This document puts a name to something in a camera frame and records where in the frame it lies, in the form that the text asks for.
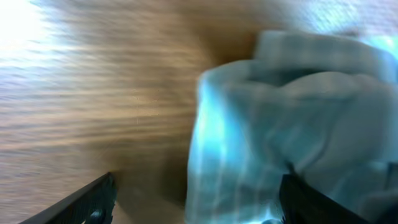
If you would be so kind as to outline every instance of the striped fabric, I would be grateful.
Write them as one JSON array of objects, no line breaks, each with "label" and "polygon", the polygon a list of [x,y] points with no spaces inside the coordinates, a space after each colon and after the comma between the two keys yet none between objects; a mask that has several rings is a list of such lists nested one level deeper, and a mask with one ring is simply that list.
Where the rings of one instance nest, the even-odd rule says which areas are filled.
[{"label": "striped fabric", "polygon": [[377,218],[398,201],[389,176],[398,160],[396,74],[391,54],[355,40],[277,31],[260,35],[252,60],[205,72],[186,222],[278,222],[287,161],[342,206]]}]

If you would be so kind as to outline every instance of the light blue cloth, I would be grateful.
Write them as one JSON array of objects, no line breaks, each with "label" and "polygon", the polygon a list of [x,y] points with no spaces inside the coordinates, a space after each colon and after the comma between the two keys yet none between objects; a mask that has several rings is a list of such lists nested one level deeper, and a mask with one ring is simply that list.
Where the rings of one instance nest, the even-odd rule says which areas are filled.
[{"label": "light blue cloth", "polygon": [[374,221],[398,202],[396,82],[396,60],[382,50],[342,37],[262,33],[252,60],[209,70],[199,82],[186,222],[280,220],[286,161]]}]

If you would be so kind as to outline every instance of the wood grain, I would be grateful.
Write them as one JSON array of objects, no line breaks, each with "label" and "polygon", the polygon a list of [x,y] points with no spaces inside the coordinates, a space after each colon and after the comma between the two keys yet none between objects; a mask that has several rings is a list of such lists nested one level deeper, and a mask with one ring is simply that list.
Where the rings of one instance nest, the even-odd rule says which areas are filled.
[{"label": "wood grain", "polygon": [[10,2],[0,7],[0,223],[109,170],[114,223],[183,223],[202,71],[249,58],[262,29],[390,34],[398,23],[388,0]]}]

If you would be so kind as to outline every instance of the black object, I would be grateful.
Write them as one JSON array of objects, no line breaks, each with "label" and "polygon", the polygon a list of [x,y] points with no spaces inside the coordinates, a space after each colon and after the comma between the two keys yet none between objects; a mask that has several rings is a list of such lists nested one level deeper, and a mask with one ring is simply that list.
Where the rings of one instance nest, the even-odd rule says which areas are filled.
[{"label": "black object", "polygon": [[107,173],[21,224],[110,224],[115,201],[114,178]]},{"label": "black object", "polygon": [[284,224],[368,224],[296,175],[284,175],[279,190]]}]

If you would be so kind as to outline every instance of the wooden surface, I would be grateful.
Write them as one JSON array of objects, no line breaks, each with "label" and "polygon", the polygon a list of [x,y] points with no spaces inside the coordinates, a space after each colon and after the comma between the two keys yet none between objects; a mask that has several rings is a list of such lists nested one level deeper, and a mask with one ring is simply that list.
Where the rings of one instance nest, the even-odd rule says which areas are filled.
[{"label": "wooden surface", "polygon": [[0,223],[109,170],[120,187],[114,223],[183,223],[202,71],[249,58],[262,29],[398,30],[392,0],[9,2],[0,6]]}]

